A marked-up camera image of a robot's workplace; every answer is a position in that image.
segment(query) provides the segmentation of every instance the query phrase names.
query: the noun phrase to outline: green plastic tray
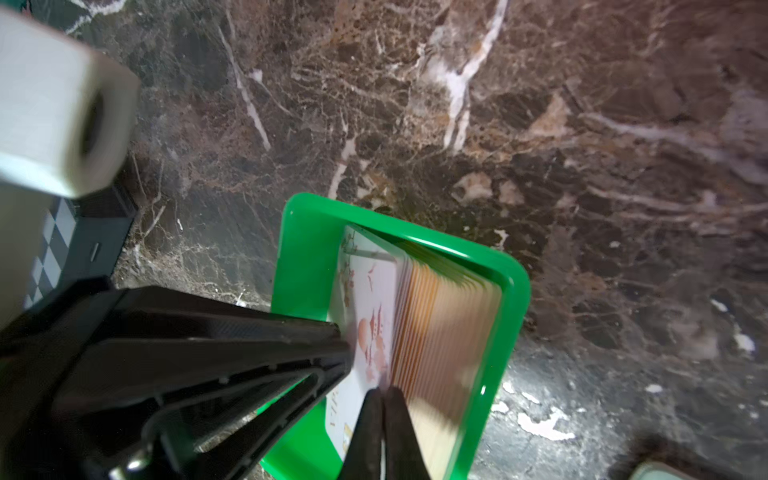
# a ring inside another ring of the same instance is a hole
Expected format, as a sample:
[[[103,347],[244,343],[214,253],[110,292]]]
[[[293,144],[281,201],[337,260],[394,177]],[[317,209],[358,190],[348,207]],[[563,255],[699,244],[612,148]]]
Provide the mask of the green plastic tray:
[[[504,369],[518,338],[531,285],[514,258],[446,233],[312,194],[297,194],[283,211],[272,311],[326,320],[344,226],[356,223],[385,237],[421,243],[502,288],[502,304],[472,388],[446,478],[466,478]],[[277,480],[333,480],[341,460],[325,431],[325,400],[299,420],[263,458]]]

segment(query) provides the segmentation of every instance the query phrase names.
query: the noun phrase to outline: black and white checkered board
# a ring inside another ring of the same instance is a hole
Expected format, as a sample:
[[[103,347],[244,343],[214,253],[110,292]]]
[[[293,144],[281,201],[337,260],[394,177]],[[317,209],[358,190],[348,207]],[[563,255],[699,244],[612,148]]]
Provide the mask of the black and white checkered board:
[[[32,264],[24,308],[37,303],[58,285],[76,224],[72,205],[63,198],[54,199],[45,212],[42,245]]]

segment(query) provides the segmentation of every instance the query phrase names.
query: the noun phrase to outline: stack of cards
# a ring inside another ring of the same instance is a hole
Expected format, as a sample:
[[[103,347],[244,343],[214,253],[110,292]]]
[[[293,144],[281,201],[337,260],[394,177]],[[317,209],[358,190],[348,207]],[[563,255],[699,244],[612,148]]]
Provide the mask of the stack of cards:
[[[501,289],[420,245],[348,226],[329,320],[354,345],[352,372],[326,404],[326,431],[342,459],[366,392],[405,394],[430,476],[447,472]]]

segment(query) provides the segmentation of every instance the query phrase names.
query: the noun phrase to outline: brown marble countertop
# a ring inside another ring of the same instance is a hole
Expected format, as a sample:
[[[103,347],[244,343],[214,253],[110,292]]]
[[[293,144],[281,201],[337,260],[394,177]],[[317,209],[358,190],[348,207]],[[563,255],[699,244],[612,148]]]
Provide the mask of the brown marble countertop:
[[[531,276],[470,478],[768,471],[765,2],[48,7],[141,77],[118,285],[266,309],[292,195],[376,209]]]

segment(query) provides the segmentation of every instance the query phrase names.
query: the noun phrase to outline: marble surface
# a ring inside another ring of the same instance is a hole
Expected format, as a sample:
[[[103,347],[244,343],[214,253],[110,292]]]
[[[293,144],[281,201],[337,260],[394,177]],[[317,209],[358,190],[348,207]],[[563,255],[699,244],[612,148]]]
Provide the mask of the marble surface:
[[[470,478],[768,471],[765,2],[56,8],[143,85],[118,285],[268,308],[284,204],[335,197],[531,276]]]

